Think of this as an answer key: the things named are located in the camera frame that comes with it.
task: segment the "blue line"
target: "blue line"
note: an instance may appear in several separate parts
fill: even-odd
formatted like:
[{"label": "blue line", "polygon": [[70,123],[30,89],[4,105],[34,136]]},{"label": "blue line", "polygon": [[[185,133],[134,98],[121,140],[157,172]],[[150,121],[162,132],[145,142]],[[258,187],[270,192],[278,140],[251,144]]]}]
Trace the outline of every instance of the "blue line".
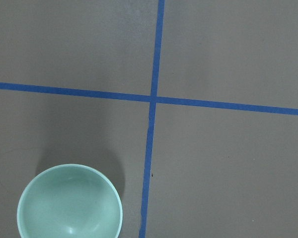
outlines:
[{"label": "blue line", "polygon": [[81,96],[81,97],[91,97],[91,98],[107,98],[107,99],[118,99],[118,100],[128,100],[128,101],[138,101],[138,102],[150,102],[150,96],[146,96],[146,95],[111,93],[111,92],[100,92],[100,91],[92,91],[92,90],[57,88],[57,87],[24,85],[24,84],[14,84],[14,83],[0,83],[0,89],[35,92],[35,93],[61,94],[61,95],[71,95],[71,96]]},{"label": "blue line", "polygon": [[249,104],[213,102],[213,101],[168,98],[168,97],[157,97],[156,102],[163,103],[163,104],[185,105],[185,106],[206,107],[206,108],[222,108],[222,109],[231,109],[231,110],[262,112],[262,113],[277,113],[277,114],[287,114],[287,115],[298,116],[298,109],[293,109],[293,108],[279,108],[279,107],[258,106],[258,105],[249,105]]},{"label": "blue line", "polygon": [[157,11],[157,23],[156,23],[156,29],[155,29],[150,107],[149,107],[149,125],[148,125],[148,132],[147,132],[143,197],[142,197],[142,204],[141,204],[141,226],[139,229],[139,238],[146,237],[146,228],[147,228],[147,211],[148,211],[148,199],[149,199],[151,157],[152,157],[152,146],[153,146],[156,98],[157,98],[157,92],[158,92],[163,14],[164,14],[164,0],[159,0],[158,11]]}]

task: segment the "bowl rim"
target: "bowl rim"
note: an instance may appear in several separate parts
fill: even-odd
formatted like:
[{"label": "bowl rim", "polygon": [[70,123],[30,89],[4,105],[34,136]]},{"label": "bowl rim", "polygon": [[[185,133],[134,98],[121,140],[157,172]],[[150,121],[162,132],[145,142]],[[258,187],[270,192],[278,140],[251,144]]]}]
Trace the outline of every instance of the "bowl rim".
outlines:
[{"label": "bowl rim", "polygon": [[89,170],[89,171],[92,171],[93,173],[96,173],[97,175],[101,176],[111,187],[111,189],[114,191],[115,195],[116,195],[116,198],[118,200],[118,204],[119,204],[119,212],[120,212],[120,219],[119,219],[119,227],[117,229],[117,232],[116,232],[116,235],[114,238],[117,238],[119,233],[120,233],[120,230],[121,230],[121,227],[122,227],[122,222],[123,222],[123,206],[122,206],[122,203],[121,203],[121,199],[119,197],[119,194],[115,188],[115,186],[113,185],[113,183],[103,174],[101,173],[100,171],[92,168],[92,167],[89,167],[89,166],[86,166],[86,165],[81,165],[81,164],[62,164],[62,165],[56,165],[54,167],[51,167],[41,173],[39,173],[37,176],[35,176],[31,181],[30,183],[25,187],[24,191],[22,192],[22,195],[19,199],[19,203],[18,203],[18,208],[17,208],[17,212],[16,212],[16,220],[17,220],[17,226],[18,226],[18,230],[19,230],[19,233],[20,233],[20,236],[21,238],[30,238],[30,237],[26,237],[24,234],[23,234],[23,229],[21,228],[21,225],[20,225],[20,210],[21,210],[21,204],[24,200],[24,197],[26,196],[28,190],[30,189],[30,187],[35,183],[35,181],[41,177],[42,175],[52,171],[52,170],[56,170],[56,169],[59,169],[59,168],[63,168],[63,167],[79,167],[79,168],[82,168],[82,169],[86,169],[86,170]]}]

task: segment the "bowl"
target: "bowl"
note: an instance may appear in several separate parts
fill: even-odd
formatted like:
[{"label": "bowl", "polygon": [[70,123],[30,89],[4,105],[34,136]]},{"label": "bowl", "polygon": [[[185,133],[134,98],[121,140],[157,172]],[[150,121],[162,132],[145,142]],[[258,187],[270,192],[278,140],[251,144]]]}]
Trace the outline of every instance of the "bowl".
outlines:
[{"label": "bowl", "polygon": [[122,220],[114,185],[101,172],[77,164],[37,175],[17,209],[22,238],[117,238]]}]

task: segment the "mint green bowl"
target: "mint green bowl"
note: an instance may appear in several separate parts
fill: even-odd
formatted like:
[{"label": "mint green bowl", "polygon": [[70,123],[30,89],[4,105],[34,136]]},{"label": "mint green bowl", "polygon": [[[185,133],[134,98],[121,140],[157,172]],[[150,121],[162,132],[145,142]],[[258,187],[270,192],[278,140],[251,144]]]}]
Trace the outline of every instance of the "mint green bowl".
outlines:
[{"label": "mint green bowl", "polygon": [[17,209],[22,238],[117,238],[123,209],[114,185],[84,165],[59,165],[36,176]]}]

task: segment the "gray surface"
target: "gray surface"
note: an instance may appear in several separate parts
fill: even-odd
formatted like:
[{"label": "gray surface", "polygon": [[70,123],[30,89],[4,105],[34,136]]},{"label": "gray surface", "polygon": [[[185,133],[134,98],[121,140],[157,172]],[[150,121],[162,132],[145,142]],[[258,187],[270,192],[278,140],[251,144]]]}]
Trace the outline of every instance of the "gray surface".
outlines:
[{"label": "gray surface", "polygon": [[158,105],[147,237],[298,238],[298,116]]},{"label": "gray surface", "polygon": [[0,82],[150,94],[157,1],[0,1]]},{"label": "gray surface", "polygon": [[92,166],[123,203],[120,237],[137,237],[148,104],[0,91],[0,238],[19,237],[16,208],[25,186],[57,165]]},{"label": "gray surface", "polygon": [[160,96],[298,108],[298,0],[166,1]]}]

